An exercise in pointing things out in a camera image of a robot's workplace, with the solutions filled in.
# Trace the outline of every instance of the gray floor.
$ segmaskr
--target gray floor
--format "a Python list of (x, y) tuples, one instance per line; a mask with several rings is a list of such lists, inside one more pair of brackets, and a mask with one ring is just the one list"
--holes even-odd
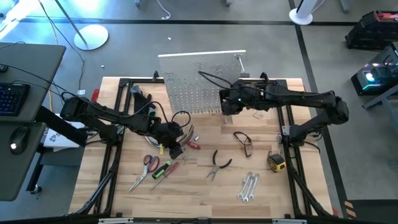
[[(230, 8), (225, 8), (221, 1), (214, 0), (161, 1), (172, 13), (172, 19), (289, 20), (287, 13), (290, 8), (287, 0), (235, 0)], [(144, 0), (140, 9), (136, 9), (132, 0), (118, 0), (117, 3), (98, 0), (90, 5), (83, 5), (82, 2), (84, 1), (61, 1), (72, 17), (160, 19), (165, 16), (154, 0)], [(393, 0), (355, 0), (349, 3), (350, 13), (343, 14), (339, 1), (325, 1), (324, 5), (314, 12), (314, 20), (356, 22), (372, 10), (398, 10), (398, 3)], [(63, 17), (53, 1), (44, 1), (44, 5), (51, 16)], [(0, 6), (0, 11), (7, 10), (7, 5)], [(43, 13), (38, 7), (30, 15), (43, 16)], [(154, 70), (159, 69), (158, 54), (213, 50), (247, 50), (244, 65), (252, 77), (266, 72), (270, 77), (276, 78), (303, 78), (306, 89), (310, 89), (294, 26), (104, 26), (110, 34), (106, 45), (91, 52), (79, 51), (86, 64), (82, 89), (86, 90), (89, 97), (95, 88), (100, 87), (103, 76), (151, 76)], [(57, 24), (57, 27), (70, 41), (73, 40), (75, 32), (69, 24)], [(396, 133), (389, 126), (382, 110), (374, 108), (372, 111), (365, 111), (361, 108), (364, 100), (369, 98), (359, 98), (349, 81), (349, 78), (377, 53), (348, 50), (343, 41), (350, 27), (311, 26), (302, 27), (302, 30), (319, 91), (335, 90), (349, 106), (349, 122), (330, 127), (348, 199), (398, 199), (398, 170), (392, 170), (387, 166), (389, 160), (398, 159), (395, 147)], [(60, 44), (66, 45), (68, 49), (55, 82), (71, 92), (76, 92), (80, 59), (60, 35), (58, 39)], [(55, 43), (50, 24), (43, 23), (20, 23), (1, 41)], [(60, 101), (56, 97), (54, 101), (55, 111), (59, 112)], [(341, 211), (322, 144), (321, 148), (332, 205)], [(77, 173), (78, 167), (45, 167), (39, 180), (44, 191), (40, 195), (30, 195), (23, 191), (26, 186), (24, 183), (16, 201), (0, 202), (0, 220), (49, 217), (67, 213)]]

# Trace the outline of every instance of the blue backlit keyboard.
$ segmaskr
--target blue backlit keyboard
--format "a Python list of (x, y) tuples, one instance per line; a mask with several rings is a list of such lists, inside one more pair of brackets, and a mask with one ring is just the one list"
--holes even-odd
[(0, 116), (18, 116), (30, 85), (0, 83)]

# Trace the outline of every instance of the black robotic arm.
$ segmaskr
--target black robotic arm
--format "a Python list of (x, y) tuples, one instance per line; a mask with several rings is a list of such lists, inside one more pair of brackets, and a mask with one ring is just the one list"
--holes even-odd
[[(117, 145), (120, 142), (118, 126), (124, 126), (138, 135), (150, 136), (159, 144), (169, 148), (172, 159), (177, 158), (183, 152), (181, 145), (177, 142), (177, 138), (183, 135), (178, 123), (173, 121), (161, 123), (161, 118), (142, 114), (139, 111), (132, 115), (126, 115), (98, 103), (90, 102), (86, 98), (73, 96), (65, 100), (60, 116), (67, 121), (78, 121), (97, 130), (101, 140), (106, 144)], [(105, 124), (101, 119), (113, 124)]]
[(309, 93), (288, 90), (278, 80), (270, 81), (263, 73), (264, 81), (246, 85), (238, 80), (231, 88), (220, 90), (221, 110), (224, 115), (239, 114), (243, 108), (268, 111), (285, 105), (320, 108), (323, 111), (302, 125), (293, 125), (287, 133), (290, 142), (303, 145), (308, 133), (321, 130), (330, 124), (343, 124), (348, 120), (347, 104), (334, 91)]

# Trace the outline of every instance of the wooden workbench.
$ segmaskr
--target wooden workbench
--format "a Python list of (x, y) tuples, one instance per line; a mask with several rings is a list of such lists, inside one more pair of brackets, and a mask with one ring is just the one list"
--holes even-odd
[[(98, 103), (114, 107), (119, 77), (104, 77)], [(299, 78), (288, 78), (291, 90), (304, 91)], [(159, 101), (171, 119), (172, 112), (165, 85), (161, 83), (139, 84), (145, 93), (151, 93), (154, 101)], [(126, 91), (122, 97), (120, 111)], [(296, 124), (310, 119), (308, 108), (293, 106)], [(142, 174), (142, 159), (146, 154), (158, 155), (161, 164), (169, 159), (168, 152), (159, 155), (159, 150), (150, 146), (142, 136), (126, 130), (118, 180), (114, 195), (112, 214), (122, 212), (124, 217), (151, 218), (282, 218), (284, 214), (294, 215), (286, 169), (273, 173), (266, 163), (269, 150), (279, 151), (277, 135), (279, 122), (276, 109), (264, 112), (262, 119), (253, 117), (254, 110), (243, 111), (231, 116), (225, 124), (222, 114), (193, 114), (192, 124), (199, 135), (197, 143), (201, 150), (193, 151), (186, 165), (179, 159), (180, 167), (168, 179), (163, 180), (152, 192), (149, 189), (156, 182), (150, 174), (129, 192), (130, 186)], [(161, 116), (157, 107), (157, 116)], [(233, 132), (243, 131), (248, 134), (254, 145), (253, 156), (246, 158), (240, 143)], [(218, 149), (217, 163), (224, 164), (232, 158), (231, 165), (218, 171), (215, 179), (205, 179), (213, 164), (211, 157)], [(70, 211), (75, 212), (89, 199), (98, 186), (98, 179), (103, 163), (105, 145), (96, 143), (86, 147), (76, 182)], [(324, 209), (332, 213), (328, 189), (323, 174), (318, 151), (309, 145), (301, 147), (302, 161), (307, 178), (307, 185)], [(248, 171), (260, 173), (254, 200), (242, 203), (236, 195), (242, 189), (242, 179)], [(108, 189), (104, 191), (102, 210), (105, 207)], [(304, 211), (302, 194), (297, 186), (300, 208)]]

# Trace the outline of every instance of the red-handled scissors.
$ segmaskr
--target red-handled scissors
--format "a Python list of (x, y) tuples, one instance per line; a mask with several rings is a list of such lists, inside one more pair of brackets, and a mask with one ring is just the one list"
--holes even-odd
[(144, 157), (144, 172), (140, 176), (140, 178), (134, 183), (133, 186), (131, 186), (130, 191), (135, 189), (139, 183), (141, 183), (142, 180), (147, 176), (148, 173), (153, 172), (157, 169), (159, 166), (160, 159), (157, 156), (151, 156), (151, 155), (146, 155)]

